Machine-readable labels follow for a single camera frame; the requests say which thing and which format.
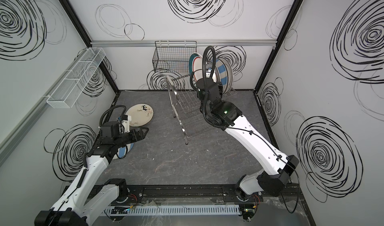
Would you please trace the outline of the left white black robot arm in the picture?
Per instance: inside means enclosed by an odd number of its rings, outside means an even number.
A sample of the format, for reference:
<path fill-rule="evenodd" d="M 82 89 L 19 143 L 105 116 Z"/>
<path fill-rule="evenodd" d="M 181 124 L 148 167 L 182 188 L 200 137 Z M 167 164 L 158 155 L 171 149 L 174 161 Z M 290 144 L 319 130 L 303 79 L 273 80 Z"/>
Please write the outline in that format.
<path fill-rule="evenodd" d="M 124 179 L 108 180 L 91 199 L 89 195 L 118 149 L 144 140 L 149 129 L 140 127 L 115 137 L 100 137 L 83 159 L 76 178 L 48 211 L 40 211 L 36 226 L 91 226 L 112 202 L 124 203 L 131 194 Z"/>

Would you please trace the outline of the white plate green cloud outline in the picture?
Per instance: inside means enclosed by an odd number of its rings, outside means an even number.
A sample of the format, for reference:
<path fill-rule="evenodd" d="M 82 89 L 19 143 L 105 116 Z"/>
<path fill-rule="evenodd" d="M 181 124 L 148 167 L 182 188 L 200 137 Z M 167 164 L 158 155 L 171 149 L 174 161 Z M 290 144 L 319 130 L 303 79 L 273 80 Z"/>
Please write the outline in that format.
<path fill-rule="evenodd" d="M 228 86 L 226 93 L 230 92 L 233 86 L 234 73 L 231 64 L 227 61 L 227 73 L 228 73 Z"/>

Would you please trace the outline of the cream plate with black drawing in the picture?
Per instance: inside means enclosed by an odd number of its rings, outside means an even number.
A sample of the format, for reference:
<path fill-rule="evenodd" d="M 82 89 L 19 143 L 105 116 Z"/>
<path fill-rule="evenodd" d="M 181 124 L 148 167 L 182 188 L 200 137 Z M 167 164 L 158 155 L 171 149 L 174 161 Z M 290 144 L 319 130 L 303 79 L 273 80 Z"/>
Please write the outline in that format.
<path fill-rule="evenodd" d="M 152 120 L 154 110 L 150 105 L 140 103 L 130 107 L 125 115 L 130 118 L 131 127 L 140 127 L 146 125 Z"/>

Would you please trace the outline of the blue striped plate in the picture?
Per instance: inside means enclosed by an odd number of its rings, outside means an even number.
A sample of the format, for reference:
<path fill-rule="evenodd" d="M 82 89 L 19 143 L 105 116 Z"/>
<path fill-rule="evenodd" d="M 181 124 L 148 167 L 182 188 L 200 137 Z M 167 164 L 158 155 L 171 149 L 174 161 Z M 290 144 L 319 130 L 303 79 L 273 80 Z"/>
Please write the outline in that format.
<path fill-rule="evenodd" d="M 216 72 L 220 75 L 220 82 L 223 86 L 223 93 L 227 92 L 229 86 L 228 70 L 226 64 L 221 59 L 216 59 Z"/>
<path fill-rule="evenodd" d="M 114 159 L 124 159 L 133 146 L 134 143 L 119 148 L 117 154 L 114 156 Z"/>

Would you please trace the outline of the aluminium wall rail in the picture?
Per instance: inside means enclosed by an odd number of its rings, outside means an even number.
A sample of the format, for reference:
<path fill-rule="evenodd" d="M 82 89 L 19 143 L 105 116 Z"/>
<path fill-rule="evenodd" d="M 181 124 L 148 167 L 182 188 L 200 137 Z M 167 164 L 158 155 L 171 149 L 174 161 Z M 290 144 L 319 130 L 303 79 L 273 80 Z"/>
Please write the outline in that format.
<path fill-rule="evenodd" d="M 275 46 L 275 39 L 200 39 L 200 40 L 98 40 L 93 47 L 187 47 L 187 46 Z"/>

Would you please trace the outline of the stainless steel dish rack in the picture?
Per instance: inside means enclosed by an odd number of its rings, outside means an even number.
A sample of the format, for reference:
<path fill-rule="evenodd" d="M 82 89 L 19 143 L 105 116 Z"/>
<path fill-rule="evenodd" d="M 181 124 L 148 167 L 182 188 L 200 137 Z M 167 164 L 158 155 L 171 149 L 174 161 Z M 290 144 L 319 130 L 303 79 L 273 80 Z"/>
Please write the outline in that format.
<path fill-rule="evenodd" d="M 200 112 L 201 103 L 197 98 L 196 92 L 192 89 L 183 90 L 176 88 L 176 83 L 186 78 L 188 78 L 187 75 L 179 78 L 166 76 L 167 90 L 174 118 L 177 119 L 181 127 L 185 144 L 187 145 L 191 137 L 209 131 L 213 127 L 204 121 L 203 115 Z"/>

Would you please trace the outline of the white mesh wall shelf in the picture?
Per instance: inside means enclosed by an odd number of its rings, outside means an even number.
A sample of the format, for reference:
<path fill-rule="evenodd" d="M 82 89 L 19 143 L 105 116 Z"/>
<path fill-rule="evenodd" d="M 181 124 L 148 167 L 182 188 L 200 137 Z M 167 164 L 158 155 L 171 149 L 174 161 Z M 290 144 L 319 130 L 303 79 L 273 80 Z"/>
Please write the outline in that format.
<path fill-rule="evenodd" d="M 72 108 L 105 56 L 104 50 L 100 47 L 82 50 L 65 73 L 65 77 L 48 97 L 47 104 L 55 109 Z"/>

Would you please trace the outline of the green red rimmed white plate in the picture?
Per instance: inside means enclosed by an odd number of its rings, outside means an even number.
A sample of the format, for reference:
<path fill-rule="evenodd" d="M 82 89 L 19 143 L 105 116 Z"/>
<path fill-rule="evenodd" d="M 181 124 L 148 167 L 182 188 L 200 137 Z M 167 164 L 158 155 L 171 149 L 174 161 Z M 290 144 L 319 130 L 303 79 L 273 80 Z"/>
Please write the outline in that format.
<path fill-rule="evenodd" d="M 202 61 L 203 57 L 199 53 L 193 53 L 189 59 L 189 72 L 194 73 L 195 81 L 203 78 L 202 76 Z"/>

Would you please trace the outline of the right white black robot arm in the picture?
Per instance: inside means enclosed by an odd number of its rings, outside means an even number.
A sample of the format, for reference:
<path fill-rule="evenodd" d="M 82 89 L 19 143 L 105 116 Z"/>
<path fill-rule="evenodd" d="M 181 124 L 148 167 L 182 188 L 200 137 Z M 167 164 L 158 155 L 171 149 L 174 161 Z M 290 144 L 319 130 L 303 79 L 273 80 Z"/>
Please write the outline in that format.
<path fill-rule="evenodd" d="M 222 99 L 222 85 L 211 78 L 201 78 L 195 83 L 201 101 L 201 113 L 211 126 L 221 129 L 243 147 L 262 166 L 262 170 L 246 175 L 238 183 L 239 197 L 257 192 L 266 192 L 278 197 L 295 173 L 299 159 L 288 156 L 267 141 L 233 103 Z"/>

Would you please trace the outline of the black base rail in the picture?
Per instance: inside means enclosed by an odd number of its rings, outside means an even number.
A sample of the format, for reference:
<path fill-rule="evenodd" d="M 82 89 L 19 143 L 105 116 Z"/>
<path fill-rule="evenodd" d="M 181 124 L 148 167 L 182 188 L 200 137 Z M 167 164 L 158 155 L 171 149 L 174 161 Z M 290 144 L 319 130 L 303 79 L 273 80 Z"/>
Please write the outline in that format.
<path fill-rule="evenodd" d="M 267 192 L 255 192 L 246 195 L 240 192 L 237 185 L 154 185 L 127 186 L 130 197 L 129 203 L 143 203 L 148 199 L 178 199 L 178 198 L 213 198 L 226 203 L 252 203 L 263 197 L 272 197 Z"/>

